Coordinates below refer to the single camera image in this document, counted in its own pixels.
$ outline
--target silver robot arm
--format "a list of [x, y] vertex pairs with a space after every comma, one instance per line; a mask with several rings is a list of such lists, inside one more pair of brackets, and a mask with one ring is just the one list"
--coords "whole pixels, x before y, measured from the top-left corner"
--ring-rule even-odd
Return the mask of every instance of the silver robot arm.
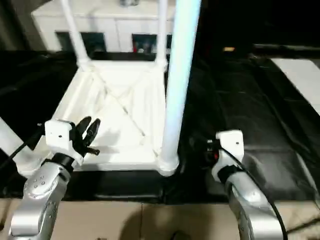
[[283, 240], [283, 230], [272, 205], [253, 179], [231, 157], [240, 162], [244, 157], [242, 132], [223, 131], [217, 133], [216, 138], [220, 150], [211, 173], [216, 181], [225, 186], [229, 206], [238, 222], [240, 239]]
[[55, 154], [25, 182], [22, 201], [11, 220], [9, 240], [51, 238], [72, 171], [82, 165], [86, 153], [99, 154], [88, 146], [98, 133], [100, 120], [87, 129], [90, 121], [91, 117], [86, 117], [77, 126], [60, 120], [45, 123], [46, 144]]

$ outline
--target white cylindrical pillar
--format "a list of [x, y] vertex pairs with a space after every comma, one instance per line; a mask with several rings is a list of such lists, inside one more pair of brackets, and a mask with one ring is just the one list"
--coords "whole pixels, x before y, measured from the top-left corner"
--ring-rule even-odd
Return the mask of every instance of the white cylindrical pillar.
[[201, 0], [176, 0], [165, 124], [159, 172], [172, 175], [179, 165], [178, 144], [193, 58]]
[[71, 39], [71, 42], [75, 51], [75, 55], [77, 58], [77, 65], [79, 68], [82, 68], [84, 71], [86, 71], [89, 65], [88, 63], [90, 59], [87, 55], [84, 41], [76, 26], [73, 13], [70, 8], [69, 0], [60, 0], [60, 2], [61, 2], [62, 10], [64, 12], [66, 22], [69, 27], [70, 39]]
[[158, 34], [156, 37], [156, 58], [158, 64], [167, 68], [167, 12], [168, 0], [158, 1]]
[[[0, 117], [0, 148], [10, 156], [23, 143], [20, 137]], [[37, 158], [35, 158], [33, 151], [28, 146], [25, 146], [13, 160], [18, 167], [34, 163]]]

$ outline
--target black mat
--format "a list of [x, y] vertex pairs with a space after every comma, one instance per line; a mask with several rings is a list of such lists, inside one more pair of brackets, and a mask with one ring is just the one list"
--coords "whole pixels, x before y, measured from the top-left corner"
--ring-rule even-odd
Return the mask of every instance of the black mat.
[[[37, 123], [50, 119], [77, 69], [66, 53], [3, 53], [0, 116], [26, 140]], [[98, 59], [152, 60], [154, 56], [108, 53]], [[217, 131], [240, 129], [243, 163], [277, 200], [313, 200], [299, 154], [317, 188], [320, 179], [320, 117], [269, 60], [225, 57], [210, 65], [193, 60], [179, 144], [180, 166], [173, 176], [155, 171], [74, 172], [65, 200], [121, 200], [185, 204], [226, 202], [213, 181], [204, 140]], [[3, 198], [22, 196], [25, 179], [14, 164], [1, 169]]]

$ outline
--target tan floor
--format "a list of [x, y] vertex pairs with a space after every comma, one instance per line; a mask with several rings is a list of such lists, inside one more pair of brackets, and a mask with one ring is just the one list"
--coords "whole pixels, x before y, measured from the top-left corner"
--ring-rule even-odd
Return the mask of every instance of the tan floor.
[[[0, 233], [7, 239], [13, 210], [12, 200]], [[0, 218], [9, 200], [0, 200]], [[320, 215], [312, 202], [279, 203], [287, 229]], [[238, 240], [237, 222], [226, 204], [164, 206], [133, 202], [62, 202], [52, 240], [168, 240], [177, 230], [195, 240]], [[320, 238], [320, 224], [289, 236], [290, 240]]]

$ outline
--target white cabinet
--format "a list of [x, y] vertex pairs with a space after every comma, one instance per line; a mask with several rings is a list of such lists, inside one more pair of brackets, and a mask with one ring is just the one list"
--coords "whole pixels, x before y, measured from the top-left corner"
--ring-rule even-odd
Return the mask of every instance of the white cabinet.
[[[173, 21], [166, 22], [167, 34], [172, 34]], [[133, 34], [156, 35], [158, 31], [157, 20], [117, 20], [117, 29], [119, 32], [119, 45], [121, 52], [133, 51]]]
[[[139, 5], [130, 7], [121, 6], [119, 0], [70, 0], [70, 3], [78, 30], [82, 33], [100, 33], [107, 52], [132, 52], [133, 34], [157, 34], [157, 0], [140, 0]], [[175, 1], [170, 0], [168, 35], [173, 31], [174, 13]], [[48, 50], [66, 50], [57, 34], [68, 32], [59, 0], [52, 0], [39, 7], [32, 12], [32, 17]]]

